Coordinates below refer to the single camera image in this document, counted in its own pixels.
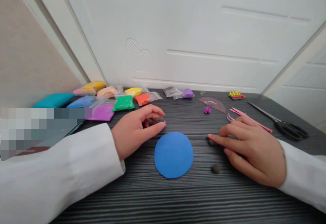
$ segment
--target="left hand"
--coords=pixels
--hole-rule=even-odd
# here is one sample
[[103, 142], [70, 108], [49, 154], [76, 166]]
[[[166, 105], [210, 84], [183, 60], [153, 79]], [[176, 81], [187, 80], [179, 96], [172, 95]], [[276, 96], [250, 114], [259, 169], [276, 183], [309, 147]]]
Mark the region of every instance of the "left hand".
[[[111, 130], [119, 159], [129, 157], [144, 142], [159, 134], [166, 122], [156, 123], [155, 119], [164, 115], [162, 109], [150, 104], [122, 117]], [[149, 119], [154, 125], [149, 126]]]

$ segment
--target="yellow clay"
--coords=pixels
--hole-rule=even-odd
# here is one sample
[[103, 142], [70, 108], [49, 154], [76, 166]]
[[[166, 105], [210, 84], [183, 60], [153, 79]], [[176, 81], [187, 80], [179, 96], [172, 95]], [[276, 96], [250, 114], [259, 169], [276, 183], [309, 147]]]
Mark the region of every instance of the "yellow clay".
[[83, 91], [93, 92], [103, 89], [106, 86], [104, 82], [94, 81], [83, 86]]
[[142, 94], [142, 89], [138, 87], [133, 87], [128, 90], [125, 90], [125, 93], [127, 93], [127, 95], [130, 95], [132, 97], [136, 97]]

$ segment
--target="table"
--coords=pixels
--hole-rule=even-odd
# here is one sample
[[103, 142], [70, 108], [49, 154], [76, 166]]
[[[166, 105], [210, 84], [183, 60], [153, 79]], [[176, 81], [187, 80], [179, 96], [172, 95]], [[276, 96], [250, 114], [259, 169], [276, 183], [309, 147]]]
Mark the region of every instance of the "table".
[[[219, 145], [207, 143], [207, 134], [217, 134], [229, 123], [226, 115], [198, 101], [200, 97], [220, 100], [228, 109], [235, 107], [261, 124], [273, 129], [276, 138], [309, 153], [326, 155], [326, 135], [286, 110], [276, 102], [257, 94], [246, 94], [244, 100], [233, 101], [226, 92], [194, 91], [192, 99], [167, 98], [153, 102], [165, 112], [166, 127], [145, 142], [125, 160], [126, 173], [85, 199], [73, 204], [52, 223], [325, 223], [326, 216], [315, 208], [281, 191], [261, 186], [235, 170]], [[277, 118], [304, 128], [310, 138], [293, 142], [280, 134], [273, 121], [247, 101]], [[112, 128], [130, 110], [116, 112]], [[80, 130], [100, 124], [86, 121]], [[167, 180], [154, 164], [157, 140], [169, 132], [182, 132], [194, 150], [190, 170], [179, 179]], [[218, 163], [216, 175], [212, 165]]]

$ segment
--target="white sleeve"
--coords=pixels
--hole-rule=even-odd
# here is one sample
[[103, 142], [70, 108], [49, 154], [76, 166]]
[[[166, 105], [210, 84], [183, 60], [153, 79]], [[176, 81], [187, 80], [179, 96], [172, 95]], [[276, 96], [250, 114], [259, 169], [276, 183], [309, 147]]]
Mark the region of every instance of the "white sleeve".
[[47, 151], [1, 161], [1, 223], [49, 223], [124, 172], [106, 123], [65, 137]]
[[286, 160], [282, 192], [326, 213], [326, 162], [279, 140]]

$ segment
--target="pixelated area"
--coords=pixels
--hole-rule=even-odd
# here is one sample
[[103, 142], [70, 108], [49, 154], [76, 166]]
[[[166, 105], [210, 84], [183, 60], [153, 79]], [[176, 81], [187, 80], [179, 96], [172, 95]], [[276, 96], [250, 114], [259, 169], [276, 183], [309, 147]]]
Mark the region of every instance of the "pixelated area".
[[1, 160], [47, 150], [91, 116], [91, 108], [3, 108]]

